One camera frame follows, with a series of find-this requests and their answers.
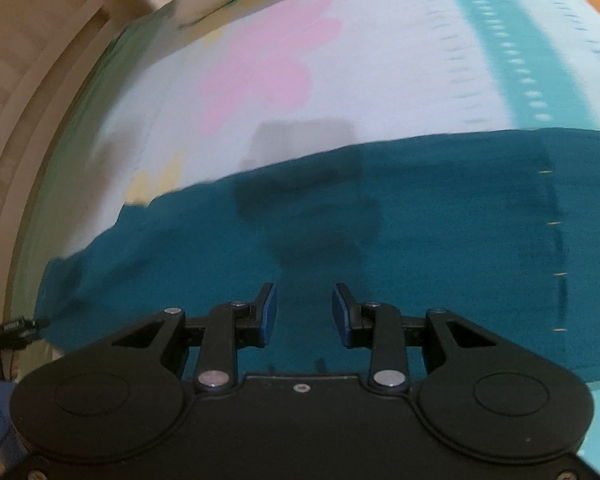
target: teal blanket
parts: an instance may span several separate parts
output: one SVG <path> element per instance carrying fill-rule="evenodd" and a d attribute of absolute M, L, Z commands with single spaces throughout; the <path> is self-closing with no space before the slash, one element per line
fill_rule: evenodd
<path fill-rule="evenodd" d="M 65 350 L 168 306 L 189 316 L 278 285 L 242 371 L 362 371 L 331 287 L 422 316 L 443 306 L 600 380 L 600 132 L 438 135 L 347 146 L 125 206 L 51 261 L 36 303 Z"/>

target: wooden bed frame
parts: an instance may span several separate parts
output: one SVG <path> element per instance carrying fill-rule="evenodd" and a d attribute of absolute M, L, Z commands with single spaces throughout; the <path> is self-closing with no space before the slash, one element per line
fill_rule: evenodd
<path fill-rule="evenodd" d="M 0 0 L 0 323 L 26 206 L 56 131 L 147 0 Z"/>

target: turquoise stripe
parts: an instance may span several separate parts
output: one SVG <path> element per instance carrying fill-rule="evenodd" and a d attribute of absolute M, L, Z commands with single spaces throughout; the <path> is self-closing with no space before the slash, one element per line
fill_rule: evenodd
<path fill-rule="evenodd" d="M 516 0 L 456 0 L 482 43 L 516 128 L 599 129 L 554 46 Z"/>

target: metal rivet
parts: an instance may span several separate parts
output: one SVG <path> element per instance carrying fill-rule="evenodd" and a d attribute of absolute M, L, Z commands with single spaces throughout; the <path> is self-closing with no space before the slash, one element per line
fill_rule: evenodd
<path fill-rule="evenodd" d="M 578 475 L 573 471 L 563 471 L 555 480 L 578 480 Z"/>
<path fill-rule="evenodd" d="M 380 370 L 374 374 L 374 381 L 382 386 L 400 386 L 407 377 L 398 370 Z"/>
<path fill-rule="evenodd" d="M 311 389 L 311 386 L 309 386 L 308 384 L 299 383 L 299 384 L 294 385 L 294 391 L 298 392 L 299 394 L 305 394 L 310 389 Z"/>
<path fill-rule="evenodd" d="M 222 370 L 207 370 L 198 376 L 198 382 L 211 388 L 224 386 L 229 382 L 229 374 Z"/>

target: silver screw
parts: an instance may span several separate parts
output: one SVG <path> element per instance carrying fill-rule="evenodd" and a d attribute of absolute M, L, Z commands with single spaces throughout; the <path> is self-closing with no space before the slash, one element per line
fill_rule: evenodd
<path fill-rule="evenodd" d="M 299 383 L 299 384 L 294 385 L 294 391 L 298 392 L 299 394 L 305 394 L 310 389 L 311 389 L 311 386 L 309 386 L 308 384 Z"/>
<path fill-rule="evenodd" d="M 407 380 L 407 377 L 398 370 L 380 370 L 374 374 L 374 381 L 382 386 L 390 388 L 400 386 Z"/>
<path fill-rule="evenodd" d="M 207 370 L 198 376 L 200 384 L 215 388 L 216 386 L 224 386 L 229 382 L 229 374 L 222 370 Z"/>

